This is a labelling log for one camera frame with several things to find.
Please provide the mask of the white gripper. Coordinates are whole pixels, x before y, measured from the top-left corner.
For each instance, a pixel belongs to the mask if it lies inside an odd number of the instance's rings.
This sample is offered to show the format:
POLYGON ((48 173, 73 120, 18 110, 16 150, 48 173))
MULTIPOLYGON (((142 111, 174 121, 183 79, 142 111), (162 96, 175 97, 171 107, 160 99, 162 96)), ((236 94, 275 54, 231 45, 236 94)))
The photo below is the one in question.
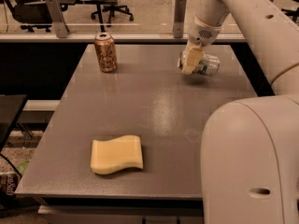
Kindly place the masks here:
POLYGON ((185 49, 185 59, 182 62, 182 72, 190 75, 195 66, 200 63, 204 56, 201 47, 206 47, 215 42, 221 31, 222 25, 208 24, 199 19, 196 15, 188 28, 188 47, 185 49))

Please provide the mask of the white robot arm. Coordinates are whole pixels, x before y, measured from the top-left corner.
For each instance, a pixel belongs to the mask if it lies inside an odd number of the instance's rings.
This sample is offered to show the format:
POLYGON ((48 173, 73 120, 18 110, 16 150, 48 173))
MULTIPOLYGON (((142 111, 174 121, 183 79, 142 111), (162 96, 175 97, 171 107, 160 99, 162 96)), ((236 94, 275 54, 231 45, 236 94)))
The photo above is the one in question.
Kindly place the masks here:
POLYGON ((205 224, 298 224, 299 27, 269 0, 201 0, 182 71, 235 19, 273 95, 218 108, 202 133, 205 224))

